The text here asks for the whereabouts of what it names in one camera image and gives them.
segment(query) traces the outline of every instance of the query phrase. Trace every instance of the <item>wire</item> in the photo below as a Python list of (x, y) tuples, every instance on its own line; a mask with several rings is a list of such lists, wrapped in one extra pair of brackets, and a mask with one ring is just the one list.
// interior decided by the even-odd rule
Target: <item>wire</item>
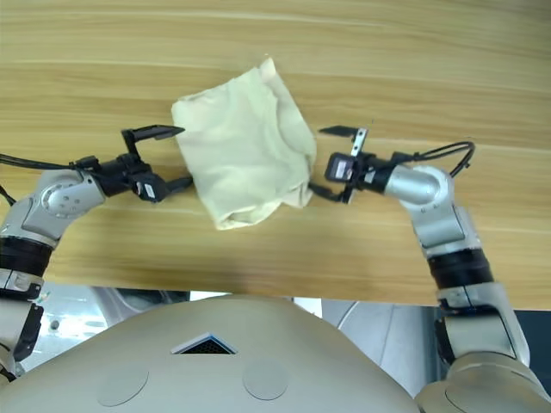
[(2, 185), (0, 185), (0, 195), (6, 199), (10, 207), (16, 203), (16, 200), (9, 196), (8, 192), (3, 188)]
[(343, 328), (344, 323), (346, 323), (346, 320), (348, 320), (348, 318), (350, 317), (350, 314), (352, 314), (352, 312), (356, 309), (356, 307), (358, 307), (358, 304), (360, 304), (360, 301), (354, 301), (350, 305), (350, 307), (348, 307), (348, 310), (346, 310), (343, 316), (341, 317), (341, 319), (338, 320), (337, 329), (341, 330)]
[(74, 170), (74, 165), (60, 165), (58, 163), (49, 163), (41, 161), (32, 161), (21, 157), (11, 157), (0, 153), (0, 163), (16, 166), (18, 168), (27, 168), (30, 170)]
[(467, 151), (465, 156), (459, 161), (459, 163), (449, 172), (452, 177), (457, 176), (462, 170), (470, 166), (470, 161), (473, 158), (476, 145), (471, 141), (455, 142), (451, 145), (445, 145), (440, 148), (431, 149), (424, 153), (415, 153), (412, 156), (414, 162), (432, 161), (434, 159), (440, 159), (442, 157), (449, 157), (459, 152)]

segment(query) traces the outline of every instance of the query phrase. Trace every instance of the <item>cloth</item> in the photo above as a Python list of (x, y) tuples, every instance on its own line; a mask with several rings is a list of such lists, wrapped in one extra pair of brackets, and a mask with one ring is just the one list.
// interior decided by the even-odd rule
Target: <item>cloth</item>
[(180, 150), (216, 228), (257, 224), (282, 203), (304, 207), (315, 139), (272, 59), (172, 105)]

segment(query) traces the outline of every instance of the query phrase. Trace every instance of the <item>crumpled towel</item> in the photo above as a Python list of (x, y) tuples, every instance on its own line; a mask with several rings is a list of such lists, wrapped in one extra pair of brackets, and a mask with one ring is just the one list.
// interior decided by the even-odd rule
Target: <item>crumpled towel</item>
[(180, 150), (216, 228), (257, 224), (282, 203), (304, 207), (315, 139), (272, 59), (172, 105)]

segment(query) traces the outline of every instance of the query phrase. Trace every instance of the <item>floor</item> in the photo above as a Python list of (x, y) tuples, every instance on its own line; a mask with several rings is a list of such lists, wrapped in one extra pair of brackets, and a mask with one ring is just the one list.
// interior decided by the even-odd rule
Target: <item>floor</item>
[[(132, 314), (112, 311), (112, 301), (103, 314), (106, 297), (113, 298), (113, 294), (109, 289), (100, 290), (45, 284), (40, 297), (45, 308), (42, 331), (33, 354), (22, 363), (26, 371), (120, 321), (121, 314)], [(191, 299), (203, 297), (202, 293), (191, 294)], [(318, 316), (323, 313), (323, 319), (333, 325), (341, 324), (342, 332), (412, 396), (436, 378), (431, 308), (367, 302), (355, 305), (328, 299), (302, 299), (300, 305)]]

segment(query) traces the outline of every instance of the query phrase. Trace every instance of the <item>black cable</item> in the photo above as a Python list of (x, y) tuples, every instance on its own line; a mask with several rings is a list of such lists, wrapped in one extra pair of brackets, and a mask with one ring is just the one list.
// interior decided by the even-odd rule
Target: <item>black cable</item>
[(31, 170), (74, 170), (72, 165), (60, 165), (58, 163), (49, 163), (41, 161), (32, 161), (21, 157), (11, 157), (0, 153), (0, 163), (16, 166), (18, 168), (27, 168)]
[(441, 146), (436, 149), (431, 149), (430, 151), (419, 153), (415, 152), (413, 155), (408, 155), (405, 153), (398, 153), (398, 158), (393, 165), (399, 165), (407, 162), (427, 162), (435, 159), (440, 159), (443, 157), (449, 157), (459, 152), (467, 151), (465, 156), (459, 161), (459, 163), (449, 172), (452, 177), (456, 177), (463, 169), (470, 166), (470, 160), (474, 155), (474, 150), (476, 146), (474, 142), (471, 141), (462, 141), (455, 142), (454, 144)]
[(16, 200), (9, 196), (8, 192), (0, 185), (0, 195), (3, 196), (11, 207), (16, 203)]

